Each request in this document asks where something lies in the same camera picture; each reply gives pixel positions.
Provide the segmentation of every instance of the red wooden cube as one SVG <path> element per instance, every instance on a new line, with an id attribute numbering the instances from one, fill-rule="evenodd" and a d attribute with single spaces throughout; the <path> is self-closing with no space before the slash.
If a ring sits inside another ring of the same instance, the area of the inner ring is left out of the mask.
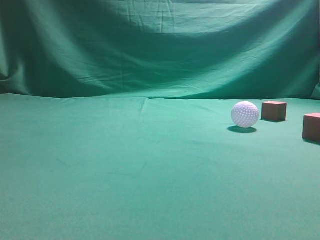
<path id="1" fill-rule="evenodd" d="M 302 138 L 320 142 L 320 113 L 304 115 Z"/>
<path id="2" fill-rule="evenodd" d="M 287 117 L 287 103 L 281 101 L 265 101 L 262 103 L 261 118 L 267 121 L 282 122 Z"/>

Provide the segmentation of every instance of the white golf ball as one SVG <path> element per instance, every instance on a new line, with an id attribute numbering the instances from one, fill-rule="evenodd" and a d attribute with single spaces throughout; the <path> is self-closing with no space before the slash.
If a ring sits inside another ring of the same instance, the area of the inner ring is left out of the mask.
<path id="1" fill-rule="evenodd" d="M 241 128 L 250 128 L 259 120 L 259 110 L 256 105 L 249 101 L 238 102 L 231 111 L 234 124 Z"/>

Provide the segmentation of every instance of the wooden block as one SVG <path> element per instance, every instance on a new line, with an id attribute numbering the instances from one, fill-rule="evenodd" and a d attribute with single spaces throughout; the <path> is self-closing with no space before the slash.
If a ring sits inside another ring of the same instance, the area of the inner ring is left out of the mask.
<path id="1" fill-rule="evenodd" d="M 262 103 L 261 118 L 267 121 L 282 122 L 287 117 L 287 103 L 281 101 L 265 101 Z"/>
<path id="2" fill-rule="evenodd" d="M 304 115 L 302 138 L 320 142 L 320 113 Z"/>

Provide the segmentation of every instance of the ball dimple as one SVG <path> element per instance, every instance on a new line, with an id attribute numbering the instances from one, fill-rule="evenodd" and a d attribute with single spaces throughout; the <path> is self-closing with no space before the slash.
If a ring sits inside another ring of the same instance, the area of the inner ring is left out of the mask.
<path id="1" fill-rule="evenodd" d="M 231 111 L 232 121 L 241 128 L 250 128 L 259 120 L 259 110 L 249 101 L 238 102 Z"/>

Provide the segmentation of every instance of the green curtain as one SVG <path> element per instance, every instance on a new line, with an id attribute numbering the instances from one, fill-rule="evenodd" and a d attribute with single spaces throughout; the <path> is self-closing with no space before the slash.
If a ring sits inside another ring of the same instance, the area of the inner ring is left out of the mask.
<path id="1" fill-rule="evenodd" d="M 0 0 L 0 93 L 320 99 L 319 41 L 318 0 Z"/>

